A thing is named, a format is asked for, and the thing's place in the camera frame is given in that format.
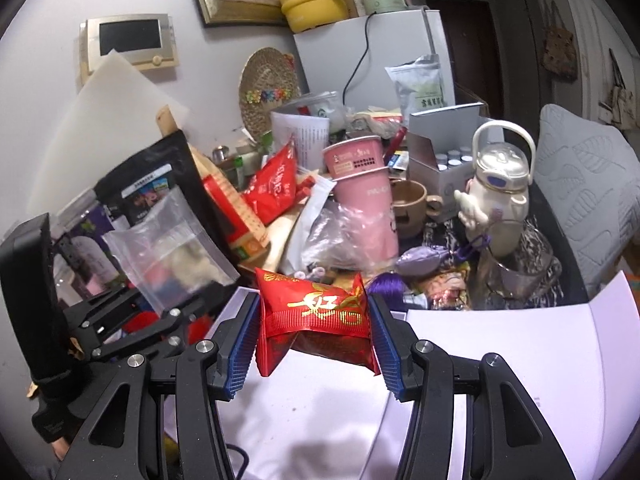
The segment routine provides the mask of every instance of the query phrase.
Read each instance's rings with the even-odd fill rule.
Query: mini fridge
[[[447,106],[456,104],[447,40],[438,10],[418,7],[362,16],[295,34],[309,91],[337,91],[344,86],[366,49],[369,51],[349,84],[345,104],[362,111],[370,106],[399,107],[394,84],[385,71],[425,54],[438,54]]]

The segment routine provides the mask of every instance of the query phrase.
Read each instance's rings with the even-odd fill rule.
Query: dark brown door
[[[501,119],[502,73],[489,4],[474,0],[427,0],[426,4],[440,11],[454,81],[484,99],[492,118]]]

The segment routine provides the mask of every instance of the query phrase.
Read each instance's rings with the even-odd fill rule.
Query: straw hat
[[[271,130],[270,110],[300,96],[298,78],[276,48],[261,48],[249,58],[240,78],[239,101],[244,127],[255,138]]]

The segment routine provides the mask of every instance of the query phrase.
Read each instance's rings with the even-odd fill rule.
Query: kettle handle
[[[522,127],[517,124],[510,123],[509,121],[487,121],[482,126],[480,126],[476,132],[474,133],[474,139],[472,141],[472,155],[474,158],[474,170],[478,166],[478,142],[480,139],[480,134],[485,130],[488,130],[492,126],[500,126],[501,128],[505,128],[507,130],[511,130],[512,132],[517,133],[524,140],[527,141],[529,145],[529,149],[531,150],[531,166],[529,168],[529,185],[533,183],[533,173],[536,165],[536,145],[533,142],[533,139],[529,135],[529,133]]]

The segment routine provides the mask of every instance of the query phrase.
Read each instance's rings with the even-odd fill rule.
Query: red snack packet
[[[353,289],[321,285],[255,269],[260,288],[258,371],[268,377],[289,349],[380,373],[370,339],[367,296],[358,274]]]
[[[296,199],[296,150],[293,140],[258,171],[242,194],[262,223],[267,225],[293,206]]]

